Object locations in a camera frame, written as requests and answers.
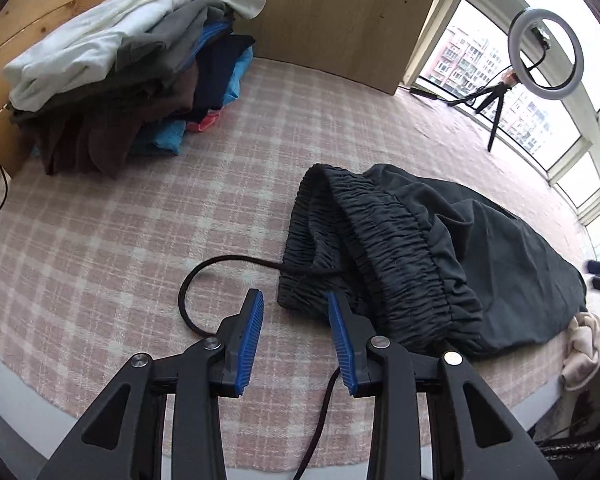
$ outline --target red garment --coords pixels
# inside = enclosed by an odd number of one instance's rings
[[[214,124],[222,110],[209,110],[208,114],[199,123],[187,123],[188,132],[204,132],[209,126]]]

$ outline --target building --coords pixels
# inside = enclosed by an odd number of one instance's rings
[[[449,26],[430,56],[421,76],[451,94],[462,97],[495,83],[495,77],[508,65],[502,53],[478,30],[469,33],[458,25]],[[496,103],[484,111],[493,121]],[[530,154],[552,135],[548,113],[542,100],[522,85],[514,86],[505,97],[500,127]]]

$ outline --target brown garment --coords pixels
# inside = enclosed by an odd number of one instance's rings
[[[198,66],[180,73],[170,88],[153,96],[142,87],[112,92],[75,106],[56,108],[24,121],[47,174],[99,170],[115,178],[144,123],[191,110]]]

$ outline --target tripod leg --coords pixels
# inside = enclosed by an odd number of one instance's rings
[[[487,151],[491,153],[491,147],[493,141],[496,138],[496,131],[498,130],[498,124],[500,123],[500,115],[502,113],[502,107],[504,106],[504,94],[498,96],[498,104],[496,105],[496,115],[493,118],[493,127],[491,128],[491,135],[489,137],[489,143],[487,144]]]

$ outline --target gray garment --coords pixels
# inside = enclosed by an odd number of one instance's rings
[[[222,20],[228,11],[220,0],[192,0],[167,14],[150,31],[127,38],[120,46],[115,67],[102,81],[54,95],[36,112],[17,111],[13,122],[39,117],[59,107],[81,108],[86,99],[106,99],[129,88],[138,97],[151,97],[169,88],[186,67],[205,23]]]

